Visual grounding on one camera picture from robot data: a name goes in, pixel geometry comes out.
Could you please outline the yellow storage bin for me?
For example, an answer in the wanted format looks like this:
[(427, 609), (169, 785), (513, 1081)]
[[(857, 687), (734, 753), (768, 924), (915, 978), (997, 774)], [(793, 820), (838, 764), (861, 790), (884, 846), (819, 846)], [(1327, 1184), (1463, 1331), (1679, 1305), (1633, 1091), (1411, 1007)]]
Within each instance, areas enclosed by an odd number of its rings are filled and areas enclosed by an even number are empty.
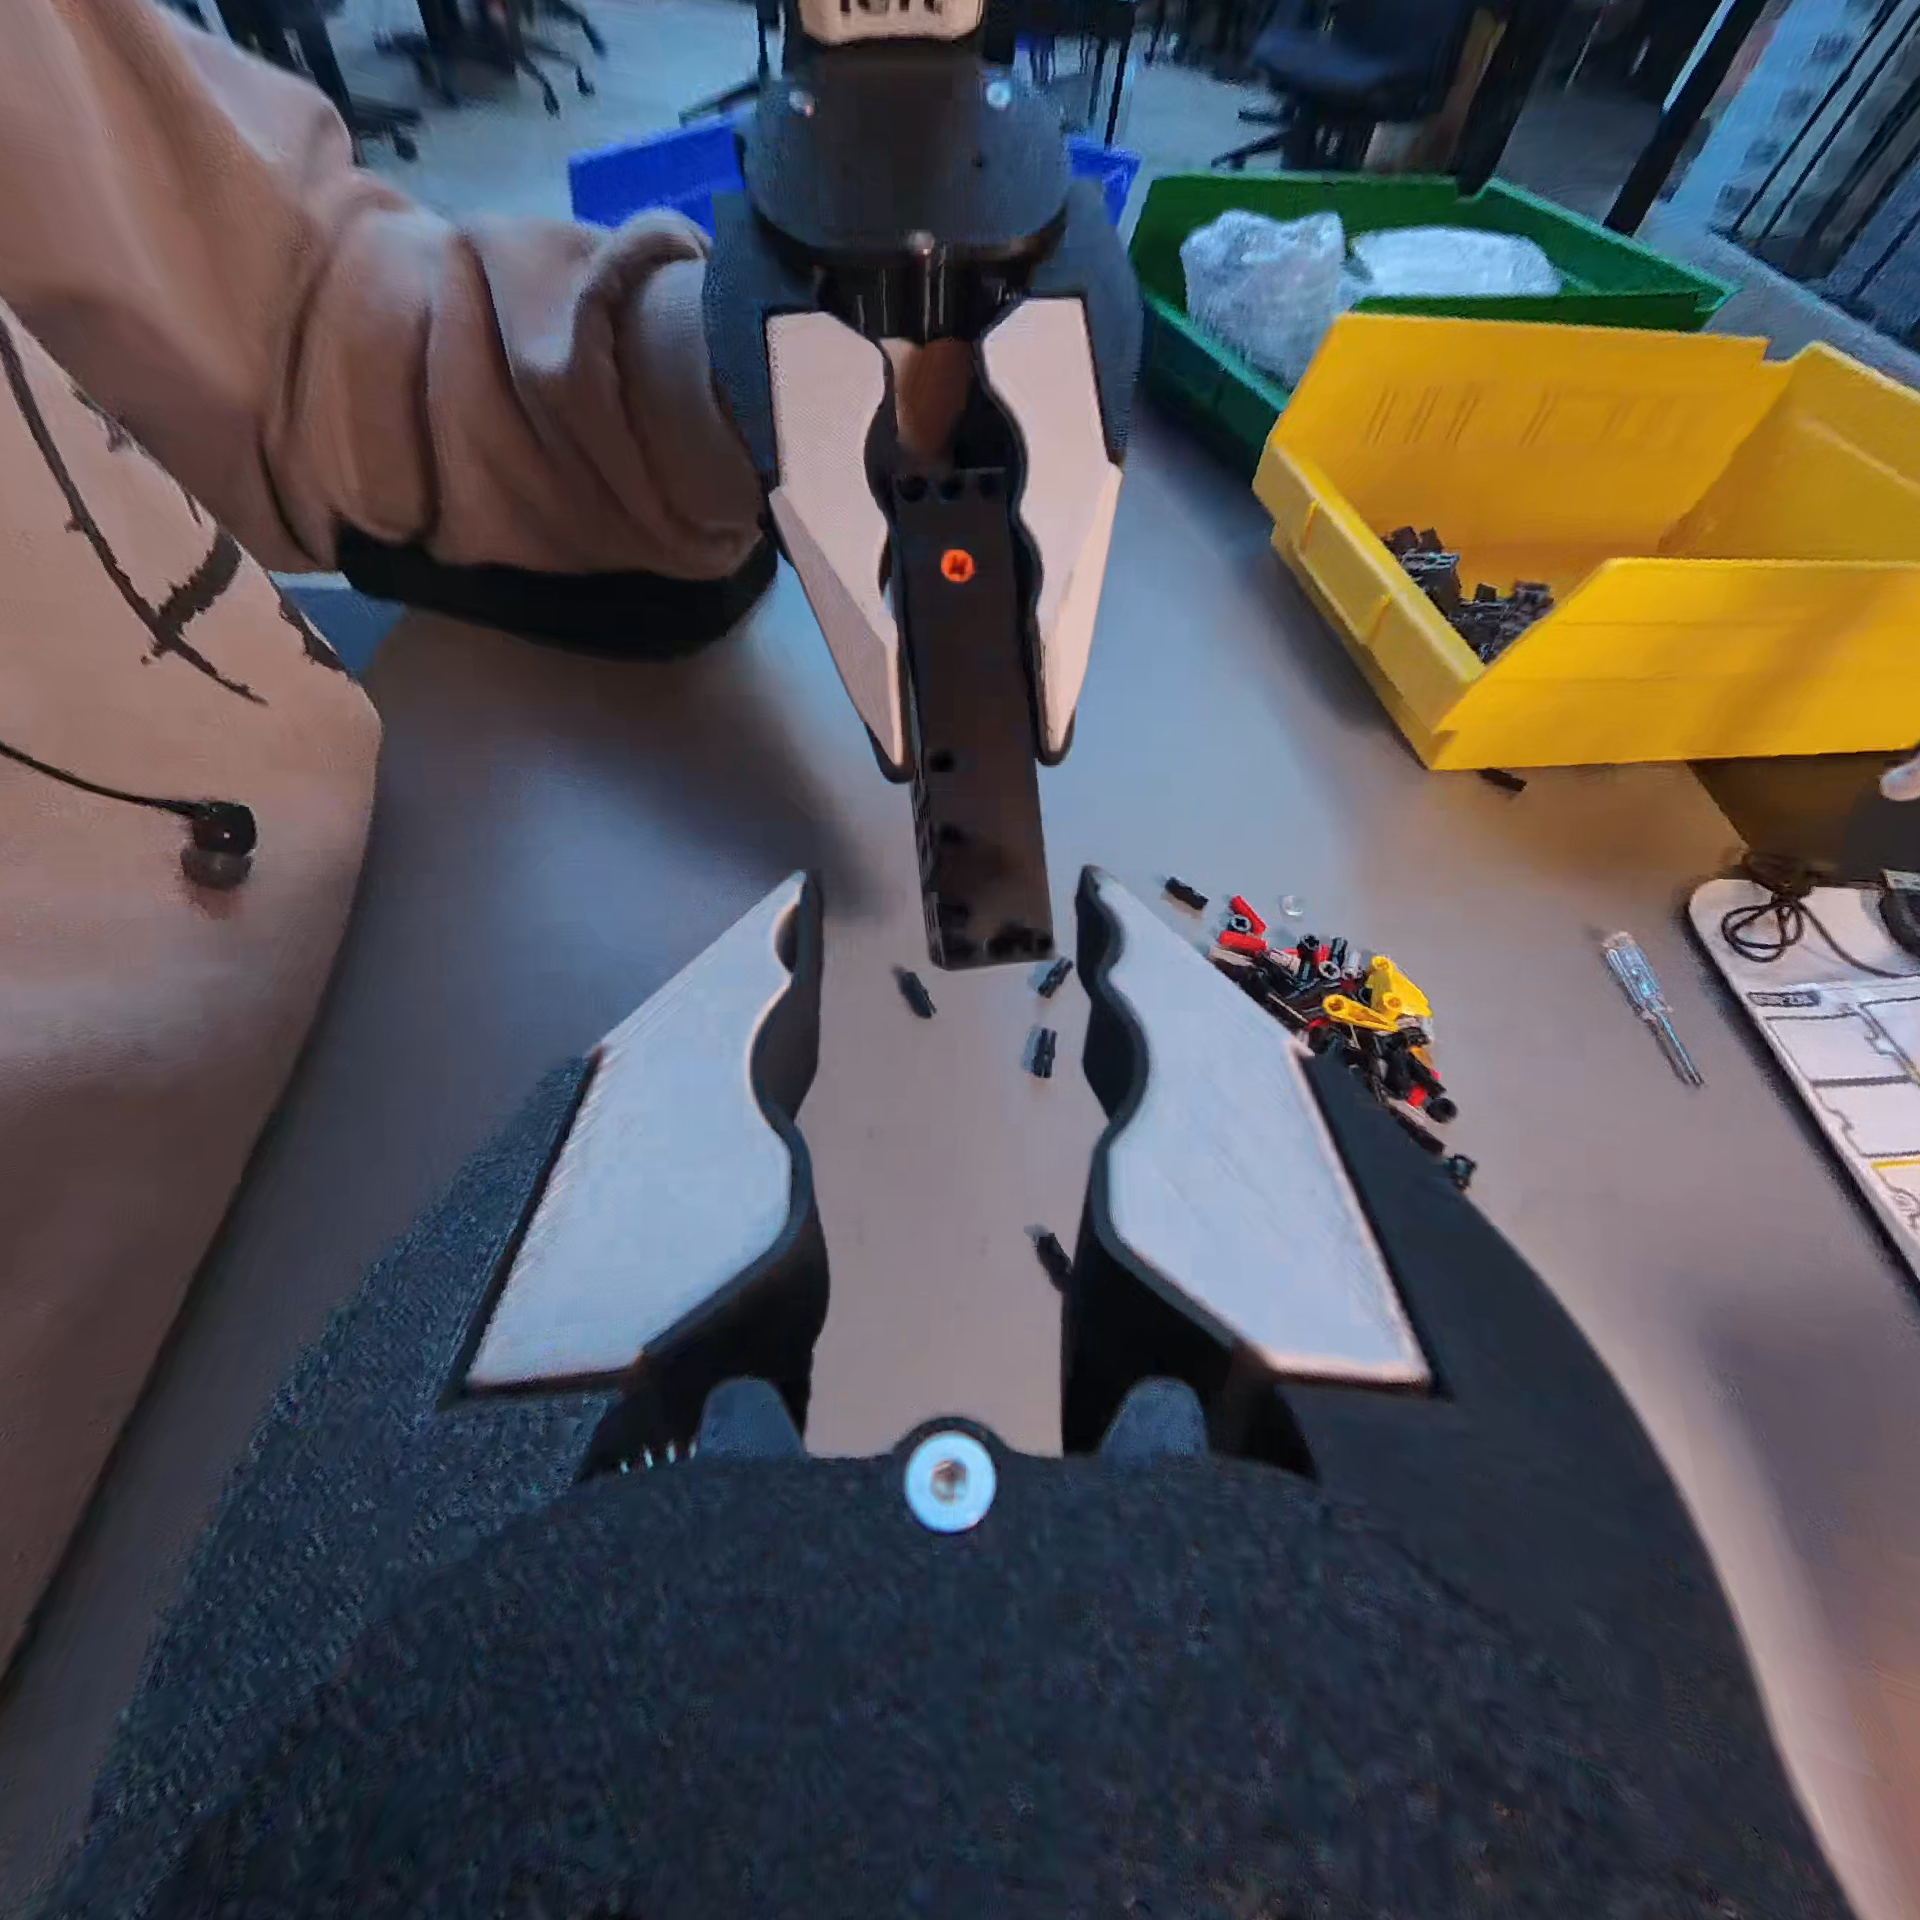
[[(1916, 746), (1917, 396), (1823, 344), (1352, 313), (1255, 496), (1430, 771)], [(1481, 666), (1401, 526), (1555, 612)]]

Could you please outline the black perforated building block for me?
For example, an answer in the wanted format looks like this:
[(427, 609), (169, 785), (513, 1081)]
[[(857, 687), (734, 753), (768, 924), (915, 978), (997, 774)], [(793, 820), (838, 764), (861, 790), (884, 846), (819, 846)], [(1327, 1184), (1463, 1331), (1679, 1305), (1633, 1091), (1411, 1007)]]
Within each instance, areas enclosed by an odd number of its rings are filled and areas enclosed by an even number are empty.
[(894, 595), (927, 959), (1051, 959), (1036, 698), (1001, 468), (894, 482)]

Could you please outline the grey desk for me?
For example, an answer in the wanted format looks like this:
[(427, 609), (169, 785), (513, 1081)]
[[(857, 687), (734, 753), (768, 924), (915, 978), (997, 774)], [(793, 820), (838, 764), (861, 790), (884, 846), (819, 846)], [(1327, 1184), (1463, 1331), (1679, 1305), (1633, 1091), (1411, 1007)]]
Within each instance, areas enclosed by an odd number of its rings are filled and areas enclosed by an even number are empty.
[[(1696, 1511), (1775, 1737), (1860, 1916), (1916, 1916), (1916, 1305), (1901, 1264), (1681, 929), (1734, 830), (1679, 767), (1430, 775), (1269, 548), (1251, 492), (1142, 417), (1070, 760), (1041, 782), (1060, 932), (1092, 863), (1387, 948), (1428, 993), (1472, 1200), (1615, 1372)], [(1027, 1232), (1076, 1226), (1086, 1002), (933, 977), (915, 836), (790, 577), (711, 652), (556, 656), (406, 617), (336, 995), (4, 1684), (4, 1913), (89, 1782), (208, 1508), (364, 1270), (535, 1081), (775, 881), (822, 879), (803, 1114), (831, 1263), (809, 1438), (967, 1411), (1060, 1441), (1060, 1312)], [(1630, 932), (1686, 1088), (1600, 959)], [(1057, 1033), (1046, 1081), (1024, 1070)]]

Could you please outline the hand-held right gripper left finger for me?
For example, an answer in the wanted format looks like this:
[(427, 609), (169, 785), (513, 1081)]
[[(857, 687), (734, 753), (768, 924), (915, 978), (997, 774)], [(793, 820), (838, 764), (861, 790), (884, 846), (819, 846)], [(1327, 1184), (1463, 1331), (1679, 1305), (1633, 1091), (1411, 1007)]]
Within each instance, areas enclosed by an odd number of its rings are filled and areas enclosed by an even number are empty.
[(596, 1449), (687, 1448), (768, 1383), (807, 1426), (829, 1264), (800, 1108), (825, 914), (782, 879), (592, 1049), (463, 1345), (468, 1400), (607, 1390)]

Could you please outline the dark chair seat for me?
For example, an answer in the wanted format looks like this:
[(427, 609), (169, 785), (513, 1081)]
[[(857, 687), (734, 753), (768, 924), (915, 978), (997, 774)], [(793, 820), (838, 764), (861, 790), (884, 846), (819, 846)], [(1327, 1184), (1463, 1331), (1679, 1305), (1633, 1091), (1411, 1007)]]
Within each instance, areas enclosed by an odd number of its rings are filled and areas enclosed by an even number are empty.
[(273, 583), (357, 682), (406, 615), (401, 603), (359, 592), (342, 574), (273, 574)]

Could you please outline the person's beige hoodie torso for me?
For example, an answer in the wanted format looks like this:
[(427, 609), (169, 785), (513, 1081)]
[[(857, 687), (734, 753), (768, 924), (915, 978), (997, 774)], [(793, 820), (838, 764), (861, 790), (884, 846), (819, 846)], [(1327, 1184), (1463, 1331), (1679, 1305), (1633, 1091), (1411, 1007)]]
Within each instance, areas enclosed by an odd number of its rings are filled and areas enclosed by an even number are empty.
[(379, 723), (267, 569), (4, 312), (1, 735), (239, 801), (255, 857), (1, 767), (1, 1658), (11, 1664), (316, 1022)]

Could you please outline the clear plastic-wrapped bundle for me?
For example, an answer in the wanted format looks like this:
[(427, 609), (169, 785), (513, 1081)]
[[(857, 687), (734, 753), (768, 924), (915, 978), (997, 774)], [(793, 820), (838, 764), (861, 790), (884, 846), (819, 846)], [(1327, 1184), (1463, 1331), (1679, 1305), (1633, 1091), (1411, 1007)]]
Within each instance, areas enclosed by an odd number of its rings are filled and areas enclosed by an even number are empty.
[(1293, 388), (1343, 306), (1345, 228), (1333, 210), (1279, 223), (1230, 209), (1179, 246), (1184, 310), (1214, 344)]
[(1557, 298), (1564, 278), (1528, 239), (1464, 227), (1360, 232), (1349, 241), (1341, 292), (1387, 300)]

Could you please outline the green storage bin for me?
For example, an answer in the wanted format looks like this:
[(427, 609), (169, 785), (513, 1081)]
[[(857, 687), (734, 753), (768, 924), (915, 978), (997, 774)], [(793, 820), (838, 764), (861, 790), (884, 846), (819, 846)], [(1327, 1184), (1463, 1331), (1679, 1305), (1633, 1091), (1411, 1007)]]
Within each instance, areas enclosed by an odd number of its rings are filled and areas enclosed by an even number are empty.
[(1357, 312), (1369, 315), (1701, 331), (1737, 292), (1726, 280), (1507, 182), (1464, 195), (1449, 176), (1159, 176), (1142, 192), (1129, 242), (1144, 318), (1142, 391), (1240, 476), (1255, 472), (1288, 402), (1288, 384), (1188, 318), (1179, 260), (1193, 232), (1233, 209), (1276, 223), (1334, 212), (1351, 241), (1412, 228), (1520, 239), (1535, 246), (1558, 278), (1550, 296), (1369, 296), (1357, 300)]

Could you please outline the person's left forearm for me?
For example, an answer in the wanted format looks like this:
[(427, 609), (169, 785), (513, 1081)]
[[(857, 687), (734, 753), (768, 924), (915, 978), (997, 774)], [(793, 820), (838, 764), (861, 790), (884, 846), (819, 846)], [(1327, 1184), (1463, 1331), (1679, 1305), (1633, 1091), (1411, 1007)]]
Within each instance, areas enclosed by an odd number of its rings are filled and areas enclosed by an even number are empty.
[(760, 484), (705, 241), (451, 225), (309, 82), (153, 6), (4, 6), (4, 310), (243, 546), (716, 583)]

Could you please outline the blue storage bin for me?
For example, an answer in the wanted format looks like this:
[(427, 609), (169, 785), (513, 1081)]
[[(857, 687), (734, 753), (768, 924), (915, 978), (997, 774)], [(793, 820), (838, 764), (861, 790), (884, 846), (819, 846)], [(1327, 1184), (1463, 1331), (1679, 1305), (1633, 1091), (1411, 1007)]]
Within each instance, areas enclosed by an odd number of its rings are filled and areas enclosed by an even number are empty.
[[(741, 124), (725, 118), (648, 135), (628, 144), (573, 153), (566, 161), (569, 212), (579, 225), (617, 228), (646, 210), (669, 210), (713, 235), (713, 203), (743, 195), (737, 168)], [(1119, 215), (1139, 178), (1140, 159), (1088, 135), (1068, 138), (1072, 176), (1091, 178)]]

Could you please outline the heap of black building pieces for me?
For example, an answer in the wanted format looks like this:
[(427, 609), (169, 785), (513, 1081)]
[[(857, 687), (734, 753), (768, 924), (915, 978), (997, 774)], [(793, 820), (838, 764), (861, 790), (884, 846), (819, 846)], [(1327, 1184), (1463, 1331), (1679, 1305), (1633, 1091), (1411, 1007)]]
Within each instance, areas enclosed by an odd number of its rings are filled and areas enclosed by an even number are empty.
[(1460, 555), (1436, 530), (1401, 526), (1383, 536), (1383, 546), (1481, 666), (1492, 666), (1555, 612), (1548, 583), (1518, 582), (1503, 592), (1491, 583), (1464, 586)]

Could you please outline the clear-handled screwdriver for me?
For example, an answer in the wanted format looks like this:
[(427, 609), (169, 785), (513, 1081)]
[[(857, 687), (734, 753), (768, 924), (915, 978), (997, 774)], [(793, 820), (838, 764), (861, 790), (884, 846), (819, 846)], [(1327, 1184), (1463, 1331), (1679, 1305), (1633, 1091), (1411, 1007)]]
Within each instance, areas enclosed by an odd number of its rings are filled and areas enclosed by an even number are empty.
[(1673, 1027), (1673, 1008), (1664, 995), (1664, 983), (1656, 978), (1640, 945), (1623, 930), (1604, 932), (1600, 938), (1600, 959), (1615, 982), (1628, 1008), (1652, 1035), (1669, 1070), (1686, 1088), (1704, 1088), (1702, 1073), (1696, 1067), (1692, 1052), (1677, 1039)]

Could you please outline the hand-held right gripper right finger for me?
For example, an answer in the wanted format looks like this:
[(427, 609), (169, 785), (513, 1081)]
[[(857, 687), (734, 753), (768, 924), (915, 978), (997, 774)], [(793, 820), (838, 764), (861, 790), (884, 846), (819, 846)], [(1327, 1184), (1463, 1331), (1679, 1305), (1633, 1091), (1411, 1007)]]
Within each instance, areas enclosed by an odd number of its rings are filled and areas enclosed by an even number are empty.
[(1144, 1382), (1225, 1454), (1302, 1454), (1293, 1386), (1428, 1396), (1433, 1366), (1311, 1059), (1103, 868), (1075, 888), (1078, 1067), (1102, 1128), (1063, 1284), (1063, 1449)]

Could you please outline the black box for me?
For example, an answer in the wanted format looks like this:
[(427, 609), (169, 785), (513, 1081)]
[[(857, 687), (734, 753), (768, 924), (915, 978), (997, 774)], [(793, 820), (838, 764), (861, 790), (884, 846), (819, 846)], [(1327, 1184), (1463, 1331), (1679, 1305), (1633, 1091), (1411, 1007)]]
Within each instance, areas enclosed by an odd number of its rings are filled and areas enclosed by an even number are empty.
[(1697, 760), (1692, 774), (1744, 849), (1792, 857), (1828, 883), (1872, 883), (1883, 872), (1917, 874), (1917, 802), (1881, 795), (1896, 760)]

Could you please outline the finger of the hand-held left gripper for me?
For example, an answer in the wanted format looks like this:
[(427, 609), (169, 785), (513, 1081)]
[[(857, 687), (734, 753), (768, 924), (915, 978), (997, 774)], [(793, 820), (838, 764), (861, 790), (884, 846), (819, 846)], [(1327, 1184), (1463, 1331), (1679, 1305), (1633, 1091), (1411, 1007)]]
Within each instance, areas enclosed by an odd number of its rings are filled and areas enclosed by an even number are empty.
[(910, 779), (897, 617), (883, 583), (892, 526), (873, 489), (873, 430), (896, 425), (887, 353), (825, 312), (766, 324), (775, 420), (775, 532), (800, 577), (883, 774)]
[(1037, 571), (1040, 755), (1060, 762), (1088, 679), (1123, 481), (1099, 414), (1084, 302), (1019, 302), (985, 337), (979, 366), (1019, 450), (1014, 514)]

